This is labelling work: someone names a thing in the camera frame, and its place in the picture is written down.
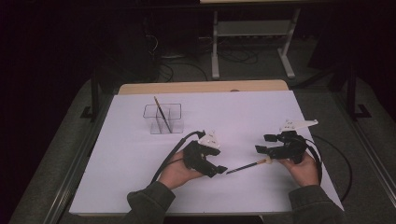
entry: white table surface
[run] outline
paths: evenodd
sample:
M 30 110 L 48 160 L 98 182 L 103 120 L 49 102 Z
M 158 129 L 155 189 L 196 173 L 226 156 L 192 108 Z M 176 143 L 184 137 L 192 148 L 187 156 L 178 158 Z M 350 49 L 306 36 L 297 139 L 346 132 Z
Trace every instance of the white table surface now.
M 263 135 L 279 133 L 289 120 L 304 120 L 292 91 L 156 94 L 161 104 L 181 104 L 184 133 L 150 134 L 143 118 L 153 94 L 116 95 L 69 212 L 82 216 L 122 215 L 130 210 L 126 196 L 145 188 L 178 141 L 194 131 L 215 131 L 221 153 L 207 159 L 229 170 L 259 161 L 255 145 L 275 147 Z M 308 128 L 298 134 L 312 140 Z M 197 140 L 196 135 L 188 139 Z M 341 208 L 323 167 L 321 186 Z M 253 215 L 291 210 L 288 193 L 298 188 L 277 161 L 233 174 L 204 176 L 174 189 L 167 214 Z

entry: hand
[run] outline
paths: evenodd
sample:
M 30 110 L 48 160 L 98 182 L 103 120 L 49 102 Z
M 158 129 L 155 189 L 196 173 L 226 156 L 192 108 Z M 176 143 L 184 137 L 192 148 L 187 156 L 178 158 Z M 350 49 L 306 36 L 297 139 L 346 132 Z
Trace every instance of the hand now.
M 294 164 L 294 162 L 289 160 L 278 161 L 289 170 L 291 176 L 293 176 L 300 187 L 319 185 L 315 160 L 307 152 L 304 153 L 303 160 L 299 164 Z
M 161 172 L 158 181 L 169 189 L 175 189 L 187 183 L 187 181 L 203 176 L 198 171 L 190 170 L 184 165 L 183 150 L 176 153 L 168 165 Z

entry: transparent container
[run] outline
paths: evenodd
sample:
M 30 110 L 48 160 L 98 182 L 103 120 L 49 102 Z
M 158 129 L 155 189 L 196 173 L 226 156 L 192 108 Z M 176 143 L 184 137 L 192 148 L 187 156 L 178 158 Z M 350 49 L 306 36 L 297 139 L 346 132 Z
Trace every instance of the transparent container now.
M 146 105 L 143 118 L 148 121 L 151 134 L 183 133 L 184 122 L 181 118 L 181 104 L 160 104 L 163 115 L 157 105 Z

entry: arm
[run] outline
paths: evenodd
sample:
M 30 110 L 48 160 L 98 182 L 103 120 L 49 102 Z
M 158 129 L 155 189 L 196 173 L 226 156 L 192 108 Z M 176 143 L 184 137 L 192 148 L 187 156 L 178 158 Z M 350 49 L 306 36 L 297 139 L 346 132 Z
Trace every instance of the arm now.
M 202 176 L 201 173 L 186 168 L 182 158 L 183 151 L 179 151 L 163 169 L 158 181 L 145 189 L 128 194 L 127 200 L 131 211 L 120 224 L 163 223 L 165 212 L 175 199 L 171 189 Z
M 279 160 L 301 188 L 289 193 L 295 224 L 345 223 L 344 212 L 326 195 L 318 181 L 314 159 L 305 152 L 303 161 L 294 164 Z

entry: gray jacket sleeve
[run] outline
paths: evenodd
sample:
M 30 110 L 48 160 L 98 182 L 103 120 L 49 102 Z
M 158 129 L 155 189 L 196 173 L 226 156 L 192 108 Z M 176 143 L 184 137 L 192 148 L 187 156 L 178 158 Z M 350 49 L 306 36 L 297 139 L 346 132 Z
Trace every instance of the gray jacket sleeve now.
M 306 186 L 289 193 L 294 224 L 346 223 L 341 210 L 320 186 Z
M 175 194 L 160 182 L 154 182 L 145 189 L 131 192 L 127 196 L 131 211 L 122 219 L 121 224 L 163 223 Z

